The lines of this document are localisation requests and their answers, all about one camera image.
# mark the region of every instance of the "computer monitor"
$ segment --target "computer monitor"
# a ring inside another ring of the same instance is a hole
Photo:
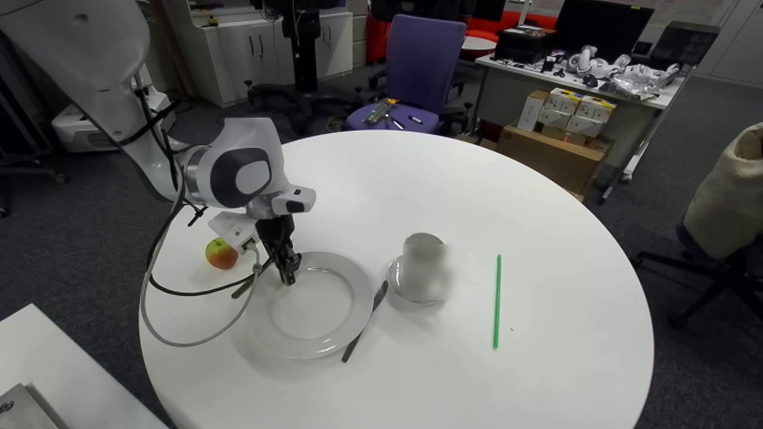
[[[597,45],[600,57],[616,60],[632,52],[653,10],[632,7],[605,0],[566,0],[553,45],[577,52],[585,45]]]

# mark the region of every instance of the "grey floor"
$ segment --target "grey floor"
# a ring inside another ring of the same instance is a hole
[[[366,73],[354,73],[329,88],[349,91],[363,82]],[[465,101],[476,98],[476,88],[472,82]],[[621,187],[608,204],[591,209],[627,253],[677,253],[672,228],[693,191],[728,141],[763,117],[762,108],[763,91],[690,82],[636,178]],[[65,156],[49,162],[65,170],[71,184],[14,181],[14,215],[0,220],[0,319],[37,303],[164,417],[142,363],[137,305],[151,238],[170,207],[144,187],[125,156]],[[679,281],[644,274],[657,370],[640,427],[763,427],[763,325],[728,296],[690,330],[671,330],[666,318],[693,303],[703,285],[690,276]]]

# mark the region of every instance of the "desk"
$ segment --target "desk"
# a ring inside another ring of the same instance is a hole
[[[164,427],[37,305],[2,319],[0,347],[0,392],[37,386],[68,427]]]
[[[377,288],[404,238],[431,231],[449,245],[453,290],[427,309],[392,290],[349,364],[329,355],[269,367],[251,357],[238,325],[177,350],[142,325],[149,375],[180,427],[635,427],[653,370],[647,299],[621,245],[571,194],[503,156],[427,133],[327,133],[284,153],[288,178],[318,191],[316,209],[296,216],[298,251],[349,256]],[[213,231],[189,228],[189,216],[172,225],[158,278],[198,290],[249,271],[210,269]],[[158,330],[177,340],[216,331],[238,305],[229,293],[149,296]]]
[[[617,94],[586,88],[583,79],[572,73],[541,73],[540,64],[518,66],[511,60],[492,60],[492,55],[480,57],[477,64],[484,66],[484,73],[472,123],[477,123],[477,119],[486,119],[493,123],[518,123],[524,98],[533,91],[552,91],[555,86],[617,103],[616,115],[604,128],[604,139],[608,139],[614,148],[605,157],[608,170],[604,170],[597,178],[600,187],[614,181],[614,177],[625,170],[632,157],[644,156],[663,111],[671,110],[671,103],[679,91],[679,84],[672,84],[657,101],[632,101]],[[625,170],[622,177],[632,178],[635,170],[636,162],[632,162],[632,170]]]

